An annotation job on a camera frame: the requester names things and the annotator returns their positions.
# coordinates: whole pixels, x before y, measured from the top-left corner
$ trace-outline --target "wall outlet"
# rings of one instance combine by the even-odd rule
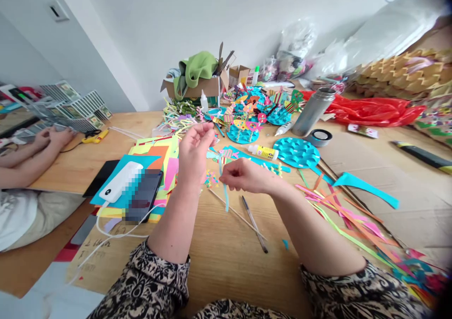
[[[50,15],[56,22],[69,20],[69,16],[57,0],[53,0],[48,4]]]

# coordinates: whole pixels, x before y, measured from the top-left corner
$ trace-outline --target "yellow glue stick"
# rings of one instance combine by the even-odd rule
[[[242,145],[243,148],[246,148],[248,151],[250,151],[252,154],[266,158],[266,159],[270,159],[272,161],[276,160],[278,158],[279,155],[279,150],[277,149],[273,149],[273,148],[268,148],[268,147],[263,147],[263,146],[259,146],[259,145]]]

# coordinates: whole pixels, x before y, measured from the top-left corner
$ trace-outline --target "stainless steel thermos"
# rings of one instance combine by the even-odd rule
[[[307,136],[335,97],[335,90],[331,88],[319,88],[317,92],[311,95],[311,98],[306,103],[303,111],[292,127],[292,133],[302,138]]]

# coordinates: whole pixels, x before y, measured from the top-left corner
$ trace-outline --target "pen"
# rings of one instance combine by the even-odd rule
[[[222,130],[220,129],[220,126],[218,126],[218,123],[215,123],[216,127],[218,128],[218,130],[220,131],[220,134],[223,135],[223,138],[225,138],[225,134],[222,132]]]
[[[251,214],[251,210],[248,207],[248,204],[246,203],[246,200],[245,200],[244,196],[242,196],[242,200],[243,200],[243,204],[245,205],[245,209],[248,212],[248,215],[250,217],[251,223],[253,224],[253,226],[256,229],[256,231],[259,231],[258,226],[256,225],[256,222],[254,221],[253,214]],[[256,235],[258,236],[258,239],[259,239],[260,245],[262,246],[262,249],[264,250],[265,253],[268,253],[268,250],[265,247],[265,244],[264,244],[264,241],[262,240],[262,237],[259,234],[257,234],[257,233],[256,233]]]

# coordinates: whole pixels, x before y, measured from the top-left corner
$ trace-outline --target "floor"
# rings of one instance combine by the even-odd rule
[[[44,296],[56,294],[48,300],[51,306],[50,319],[83,319],[99,304],[102,294],[65,284],[68,262],[53,262],[38,282],[22,299],[0,291],[2,319],[44,318]]]

